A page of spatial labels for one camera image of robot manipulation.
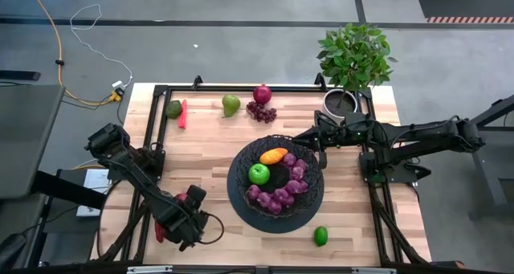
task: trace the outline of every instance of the gray floor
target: gray floor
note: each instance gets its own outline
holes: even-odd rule
[[[100,3],[105,18],[193,20],[355,21],[353,0],[43,0],[57,17]],[[416,0],[364,0],[374,22],[423,22]],[[379,14],[385,8],[387,15]],[[33,0],[0,0],[0,14],[41,16]],[[94,17],[94,10],[84,17]],[[80,45],[69,27],[63,40],[63,82],[85,99],[100,100],[128,73]],[[474,117],[512,94],[512,31],[385,31],[394,63],[390,85],[403,124]],[[310,84],[319,71],[316,40],[324,28],[96,27],[84,40],[131,67],[135,82]],[[55,36],[50,27],[0,25],[0,67],[42,73],[41,84],[56,84]],[[63,104],[43,157],[42,169],[70,168],[91,157],[86,138],[116,122],[116,106],[95,112]],[[418,188],[433,260],[462,260],[469,268],[514,272],[511,220],[473,223],[467,212],[480,202],[471,156],[438,153],[422,159],[433,174]],[[53,263],[80,262],[87,237],[52,238],[45,257]]]

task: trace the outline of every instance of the grape bunch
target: grape bunch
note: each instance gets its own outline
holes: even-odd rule
[[[247,111],[250,113],[251,118],[258,122],[264,121],[270,123],[276,118],[276,109],[265,109],[264,104],[258,104],[255,101],[251,101],[247,104]]]

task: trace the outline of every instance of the fruit bowl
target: fruit bowl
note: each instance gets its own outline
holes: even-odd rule
[[[236,165],[236,182],[239,194],[243,197],[245,203],[254,211],[261,215],[273,217],[277,219],[288,218],[306,211],[316,201],[316,197],[320,193],[319,181],[322,179],[322,173],[318,166],[318,161],[314,153],[301,145],[292,143],[291,137],[287,136],[268,136],[253,141],[247,145],[239,153],[240,159]],[[307,164],[304,171],[303,180],[308,184],[308,189],[303,194],[295,194],[295,202],[290,207],[283,207],[279,214],[271,213],[267,208],[263,208],[255,200],[247,197],[247,191],[252,185],[248,173],[250,168],[259,162],[260,156],[270,149],[285,148],[289,153],[294,154],[297,158],[301,158]],[[290,180],[289,169],[281,162],[268,166],[270,170],[270,178],[266,184],[259,186],[261,191],[273,194],[275,189],[284,187]]]

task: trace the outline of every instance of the potted plant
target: potted plant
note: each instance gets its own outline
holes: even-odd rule
[[[334,120],[340,121],[345,112],[357,111],[357,100],[350,92],[366,89],[369,84],[380,85],[389,81],[392,72],[386,62],[390,46],[381,30],[348,23],[345,28],[327,31],[325,39],[318,40],[322,51],[323,75],[330,77],[329,84],[335,88],[324,96],[324,111]]]

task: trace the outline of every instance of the wooden tabletop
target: wooden tabletop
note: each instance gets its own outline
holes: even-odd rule
[[[134,84],[124,128],[132,146],[141,147],[145,136],[153,86]],[[377,266],[377,241],[373,227],[369,192],[361,180],[357,155],[359,147],[328,149],[328,166],[323,170],[324,197],[312,220],[296,231],[269,234],[244,223],[235,213],[226,192],[226,176],[232,159],[251,141],[270,134],[295,136],[313,125],[313,111],[321,109],[323,93],[274,93],[269,104],[277,109],[271,124],[253,121],[245,110],[250,92],[236,92],[241,109],[231,118],[222,118],[223,92],[174,92],[173,100],[187,100],[187,129],[168,121],[165,135],[165,172],[159,187],[172,194],[189,185],[207,191],[202,209],[217,215],[225,224],[225,235],[211,245],[198,244],[184,252],[178,245],[155,240],[153,220],[146,245],[147,264],[281,265],[281,266]],[[161,112],[163,101],[157,112]],[[373,103],[380,122],[398,124],[393,89],[373,89]],[[160,114],[154,129],[158,131]],[[122,182],[109,196],[100,223],[102,252],[116,239],[129,216],[133,188]],[[391,185],[396,220],[402,233],[425,259],[430,260],[416,194],[405,185]],[[328,228],[328,243],[316,247],[312,233],[318,226]],[[220,233],[209,219],[204,240]],[[139,230],[133,239],[137,245]],[[384,232],[388,253],[393,257],[390,233]]]

